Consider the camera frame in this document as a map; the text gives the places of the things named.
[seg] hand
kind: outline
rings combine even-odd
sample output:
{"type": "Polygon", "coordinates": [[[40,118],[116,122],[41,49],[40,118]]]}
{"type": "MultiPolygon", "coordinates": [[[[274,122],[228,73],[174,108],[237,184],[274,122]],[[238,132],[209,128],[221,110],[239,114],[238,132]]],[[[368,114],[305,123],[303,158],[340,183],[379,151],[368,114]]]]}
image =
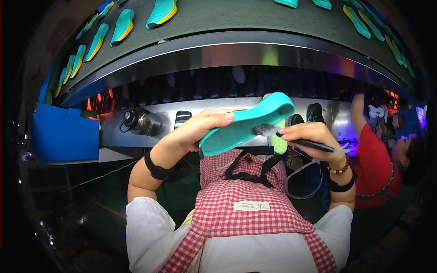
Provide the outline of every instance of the hand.
{"type": "Polygon", "coordinates": [[[375,133],[379,137],[379,139],[381,139],[382,130],[381,130],[381,127],[379,126],[379,124],[376,124],[376,126],[375,126],[375,133]]]}
{"type": "Polygon", "coordinates": [[[179,148],[187,152],[198,152],[198,141],[204,137],[209,130],[216,127],[225,127],[234,120],[233,111],[241,109],[206,109],[193,116],[165,138],[177,144],[179,148]]]}
{"type": "Polygon", "coordinates": [[[288,144],[294,147],[298,147],[302,151],[306,152],[309,156],[318,159],[320,161],[327,161],[331,168],[343,168],[346,163],[346,157],[344,154],[335,152],[324,152],[315,148],[302,146],[293,142],[297,139],[307,139],[314,142],[331,146],[335,149],[340,149],[340,144],[332,136],[329,129],[322,122],[309,122],[300,123],[285,129],[279,130],[280,134],[283,134],[282,139],[288,141],[288,144]]]}

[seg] black brush handle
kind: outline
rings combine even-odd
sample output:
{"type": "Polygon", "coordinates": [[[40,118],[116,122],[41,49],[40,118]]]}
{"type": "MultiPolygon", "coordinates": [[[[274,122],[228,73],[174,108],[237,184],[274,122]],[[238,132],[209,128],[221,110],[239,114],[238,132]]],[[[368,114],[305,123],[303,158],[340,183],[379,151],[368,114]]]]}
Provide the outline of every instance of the black brush handle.
{"type": "Polygon", "coordinates": [[[326,146],[325,144],[314,142],[314,141],[311,141],[311,140],[302,139],[302,138],[301,139],[293,140],[292,142],[300,144],[300,145],[303,145],[303,146],[312,147],[312,148],[315,148],[315,149],[318,149],[318,150],[324,151],[324,152],[334,152],[335,151],[334,148],[332,148],[330,146],[326,146]]]}

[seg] person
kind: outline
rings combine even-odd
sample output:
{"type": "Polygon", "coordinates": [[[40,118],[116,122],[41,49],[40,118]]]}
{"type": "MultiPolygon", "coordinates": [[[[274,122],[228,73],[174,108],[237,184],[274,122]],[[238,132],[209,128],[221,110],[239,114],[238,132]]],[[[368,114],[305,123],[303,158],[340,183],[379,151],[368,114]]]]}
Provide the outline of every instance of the person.
{"type": "Polygon", "coordinates": [[[402,136],[392,147],[390,157],[381,140],[382,130],[373,131],[363,116],[364,94],[356,94],[351,107],[352,123],[358,136],[356,207],[373,208],[396,197],[404,184],[417,182],[424,171],[424,141],[416,134],[402,136]]]}
{"type": "Polygon", "coordinates": [[[331,168],[329,211],[315,224],[288,198],[285,167],[263,149],[232,149],[200,161],[195,208],[182,226],[157,202],[163,175],[212,128],[229,125],[233,110],[203,110],[162,138],[132,169],[126,244],[132,272],[339,272],[347,262],[355,185],[344,154],[293,143],[305,138],[335,148],[322,123],[281,129],[282,138],[331,168]]]}

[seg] checkered apron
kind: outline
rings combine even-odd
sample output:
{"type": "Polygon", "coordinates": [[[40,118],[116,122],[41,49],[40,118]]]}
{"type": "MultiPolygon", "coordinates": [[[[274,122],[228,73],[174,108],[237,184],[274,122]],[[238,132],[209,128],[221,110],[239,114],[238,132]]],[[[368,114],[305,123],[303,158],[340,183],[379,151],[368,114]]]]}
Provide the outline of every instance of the checkered apron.
{"type": "MultiPolygon", "coordinates": [[[[287,176],[282,161],[266,172],[272,188],[242,179],[226,179],[225,171],[241,152],[233,149],[201,160],[202,189],[196,198],[190,230],[160,272],[184,272],[202,249],[206,238],[296,232],[307,242],[318,271],[335,272],[331,251],[314,232],[314,225],[302,218],[288,199],[287,176]],[[242,200],[269,202],[271,210],[234,211],[234,204],[242,200]]],[[[245,154],[233,173],[259,175],[268,158],[245,154]]]]}

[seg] red shirt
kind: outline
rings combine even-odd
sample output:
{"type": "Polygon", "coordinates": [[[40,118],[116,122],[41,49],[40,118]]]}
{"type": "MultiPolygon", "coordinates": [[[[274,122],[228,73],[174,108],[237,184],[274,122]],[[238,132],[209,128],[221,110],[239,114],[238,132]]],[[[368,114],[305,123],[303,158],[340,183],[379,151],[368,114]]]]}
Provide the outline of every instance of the red shirt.
{"type": "MultiPolygon", "coordinates": [[[[352,169],[357,174],[357,179],[355,179],[356,193],[369,195],[382,190],[392,177],[392,160],[384,143],[375,135],[367,123],[361,130],[357,157],[352,165],[352,169]]],[[[391,196],[397,196],[401,185],[402,180],[396,169],[387,193],[391,196]]],[[[386,201],[380,195],[369,199],[356,199],[355,207],[377,207],[385,204],[386,201]]]]}

